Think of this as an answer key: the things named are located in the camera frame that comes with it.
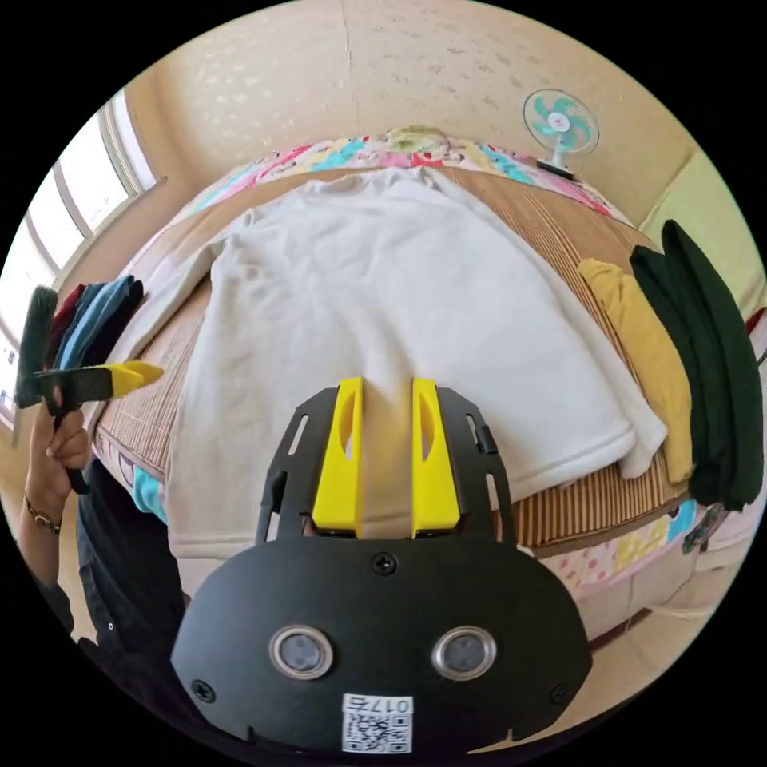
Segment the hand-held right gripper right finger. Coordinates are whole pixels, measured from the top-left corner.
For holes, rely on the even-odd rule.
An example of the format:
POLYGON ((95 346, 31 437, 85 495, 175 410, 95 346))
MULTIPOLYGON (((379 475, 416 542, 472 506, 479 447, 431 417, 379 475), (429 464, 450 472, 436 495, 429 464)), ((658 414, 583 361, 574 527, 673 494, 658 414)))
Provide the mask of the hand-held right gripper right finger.
POLYGON ((411 389, 411 535, 453 531, 460 511, 435 382, 411 389))

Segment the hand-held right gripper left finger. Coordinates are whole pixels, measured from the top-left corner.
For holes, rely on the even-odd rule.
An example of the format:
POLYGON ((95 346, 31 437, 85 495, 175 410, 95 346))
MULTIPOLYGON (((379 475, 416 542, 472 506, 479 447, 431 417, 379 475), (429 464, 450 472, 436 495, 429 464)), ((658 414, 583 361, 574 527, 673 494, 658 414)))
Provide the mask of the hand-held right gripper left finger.
POLYGON ((362 377, 341 380, 332 401, 328 440, 312 507, 314 527, 358 537, 363 510, 362 377))

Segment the person's left hand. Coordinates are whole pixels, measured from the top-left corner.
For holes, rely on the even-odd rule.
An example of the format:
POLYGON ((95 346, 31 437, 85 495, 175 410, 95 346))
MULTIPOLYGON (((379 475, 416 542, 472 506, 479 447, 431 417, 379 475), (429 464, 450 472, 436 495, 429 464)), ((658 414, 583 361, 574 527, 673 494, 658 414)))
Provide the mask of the person's left hand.
POLYGON ((81 408, 64 412, 62 394, 54 390, 54 404, 42 406, 42 458, 51 482, 81 471, 89 459, 90 441, 81 408))

